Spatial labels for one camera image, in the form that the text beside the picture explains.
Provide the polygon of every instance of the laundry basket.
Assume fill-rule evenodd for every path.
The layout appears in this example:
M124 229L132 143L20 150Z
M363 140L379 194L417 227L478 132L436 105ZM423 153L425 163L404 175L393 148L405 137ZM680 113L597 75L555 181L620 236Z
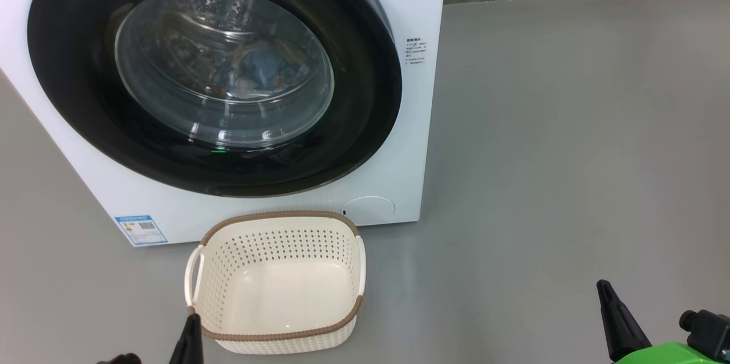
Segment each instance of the laundry basket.
M200 315L203 335L234 353L338 346L354 330L364 290L365 247L357 227L326 211L223 221L203 237L185 269L188 313Z

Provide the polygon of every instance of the white washing machine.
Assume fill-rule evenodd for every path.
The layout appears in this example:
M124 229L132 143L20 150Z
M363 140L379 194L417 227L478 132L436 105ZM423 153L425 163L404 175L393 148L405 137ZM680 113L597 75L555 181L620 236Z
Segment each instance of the white washing machine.
M3 0L0 68L132 245L418 220L443 0Z

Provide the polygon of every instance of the warning text on washing machine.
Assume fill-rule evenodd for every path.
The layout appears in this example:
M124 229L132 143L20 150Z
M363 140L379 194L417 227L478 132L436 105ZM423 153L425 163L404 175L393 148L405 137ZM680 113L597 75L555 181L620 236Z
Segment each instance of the warning text on washing machine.
M425 51L427 44L420 39L414 37L406 40L406 64L425 63Z

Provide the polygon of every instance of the door glass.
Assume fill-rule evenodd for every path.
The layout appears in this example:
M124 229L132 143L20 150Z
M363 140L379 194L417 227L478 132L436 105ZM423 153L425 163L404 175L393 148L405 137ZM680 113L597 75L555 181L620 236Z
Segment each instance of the door glass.
M145 0L115 57L149 114L217 148L266 148L317 123L334 76L310 29L268 0Z

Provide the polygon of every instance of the sticker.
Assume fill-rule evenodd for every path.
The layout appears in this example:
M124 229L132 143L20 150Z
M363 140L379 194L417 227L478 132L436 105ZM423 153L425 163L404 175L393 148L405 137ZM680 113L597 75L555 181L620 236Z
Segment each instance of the sticker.
M165 235L162 234L152 217L131 216L115 217L115 219L133 245L166 244L167 242Z
M406 64L425 63L427 44L420 37L406 39Z

